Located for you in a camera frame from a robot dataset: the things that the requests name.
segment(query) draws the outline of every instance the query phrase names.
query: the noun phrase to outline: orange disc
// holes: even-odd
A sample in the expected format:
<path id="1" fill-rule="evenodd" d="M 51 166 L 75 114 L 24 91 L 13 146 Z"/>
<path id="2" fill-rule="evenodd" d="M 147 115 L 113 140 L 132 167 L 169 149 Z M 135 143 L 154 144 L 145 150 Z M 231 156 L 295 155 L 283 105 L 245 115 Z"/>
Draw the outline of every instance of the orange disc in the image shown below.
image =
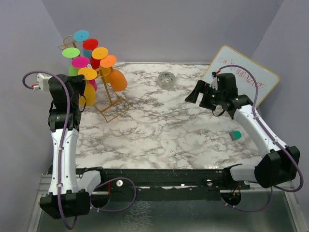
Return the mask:
<path id="1" fill-rule="evenodd" d="M 85 80 L 87 81 L 91 81 L 96 79 L 96 77 L 98 76 L 97 72 L 94 69 L 91 68 L 81 68 L 78 71 L 79 75 L 84 75 L 85 76 Z"/>
<path id="2" fill-rule="evenodd" d="M 117 57 L 114 55 L 108 55 L 106 58 L 100 61 L 100 65 L 103 68 L 110 68 L 117 62 Z"/>
<path id="3" fill-rule="evenodd" d="M 97 47 L 95 50 L 92 51 L 91 56 L 94 59 L 104 59 L 108 55 L 108 50 L 105 47 Z"/>

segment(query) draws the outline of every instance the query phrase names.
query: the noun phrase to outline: red disc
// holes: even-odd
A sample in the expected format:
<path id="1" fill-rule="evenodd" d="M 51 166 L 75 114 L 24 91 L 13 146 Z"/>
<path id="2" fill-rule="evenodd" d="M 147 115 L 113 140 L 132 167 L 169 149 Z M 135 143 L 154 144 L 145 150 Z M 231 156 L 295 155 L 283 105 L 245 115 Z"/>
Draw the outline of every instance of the red disc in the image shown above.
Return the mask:
<path id="1" fill-rule="evenodd" d="M 83 42 L 83 48 L 85 50 L 94 50 L 98 46 L 98 40 L 96 39 L 87 39 Z"/>

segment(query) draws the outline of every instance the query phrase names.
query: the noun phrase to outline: whiteboard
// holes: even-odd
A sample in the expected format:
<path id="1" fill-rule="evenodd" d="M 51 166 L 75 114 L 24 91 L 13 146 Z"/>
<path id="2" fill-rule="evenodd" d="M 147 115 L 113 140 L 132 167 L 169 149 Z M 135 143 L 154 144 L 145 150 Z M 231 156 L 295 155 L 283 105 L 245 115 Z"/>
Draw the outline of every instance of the whiteboard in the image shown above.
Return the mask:
<path id="1" fill-rule="evenodd" d="M 277 74 L 227 45 L 221 47 L 220 51 L 217 53 L 216 57 L 213 59 L 212 63 L 204 73 L 202 80 L 207 83 L 211 83 L 213 81 L 211 73 L 228 64 L 240 65 L 248 69 L 255 77 L 259 89 L 256 102 L 257 106 L 265 99 L 265 97 L 280 81 L 280 77 Z M 234 74 L 236 78 L 238 94 L 246 94 L 251 99 L 251 101 L 254 100 L 255 84 L 253 79 L 247 74 L 246 71 L 236 67 L 228 67 L 222 69 L 220 73 Z"/>

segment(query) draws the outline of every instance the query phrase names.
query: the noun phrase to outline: red handwriting on whiteboard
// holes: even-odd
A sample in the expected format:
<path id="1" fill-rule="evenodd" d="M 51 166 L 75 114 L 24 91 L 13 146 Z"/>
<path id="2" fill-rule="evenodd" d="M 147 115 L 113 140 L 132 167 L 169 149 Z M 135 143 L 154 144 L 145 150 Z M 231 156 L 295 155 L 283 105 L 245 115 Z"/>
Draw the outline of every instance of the red handwriting on whiteboard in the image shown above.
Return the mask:
<path id="1" fill-rule="evenodd" d="M 224 54 L 219 57 L 218 61 L 219 61 L 219 63 L 222 64 L 222 66 L 229 65 L 229 64 L 235 64 L 233 62 L 233 59 L 225 58 Z M 240 78 L 243 78 L 247 81 L 248 84 L 255 86 L 255 83 L 254 83 L 252 77 L 246 71 L 239 69 L 237 67 L 229 67 L 229 68 L 230 68 L 231 71 L 236 71 L 236 73 L 235 73 L 236 77 L 238 76 Z M 257 82 L 257 87 L 259 89 L 263 88 L 264 86 L 265 86 L 265 84 Z"/>

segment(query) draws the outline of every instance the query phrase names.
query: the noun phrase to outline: black cable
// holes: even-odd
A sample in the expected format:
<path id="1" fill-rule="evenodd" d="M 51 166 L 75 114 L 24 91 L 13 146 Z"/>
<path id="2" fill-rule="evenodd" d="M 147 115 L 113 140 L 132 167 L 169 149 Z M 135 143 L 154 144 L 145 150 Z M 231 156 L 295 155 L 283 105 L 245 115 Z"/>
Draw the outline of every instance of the black cable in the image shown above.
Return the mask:
<path id="1" fill-rule="evenodd" d="M 213 110 L 212 110 L 212 114 L 213 114 L 215 117 L 220 117 L 222 114 L 224 114 L 224 112 L 225 112 L 225 110 L 223 110 L 220 114 L 215 115 L 215 114 L 213 113 Z"/>
<path id="2" fill-rule="evenodd" d="M 83 110 L 81 111 L 81 113 L 82 113 L 82 112 L 84 112 L 84 110 L 85 110 L 85 108 L 86 108 L 86 104 L 87 104 L 87 99 L 86 99 L 86 97 L 85 97 L 84 95 L 81 95 L 81 97 L 84 97 L 84 98 L 85 98 L 85 105 L 84 105 L 84 108 L 83 108 Z"/>

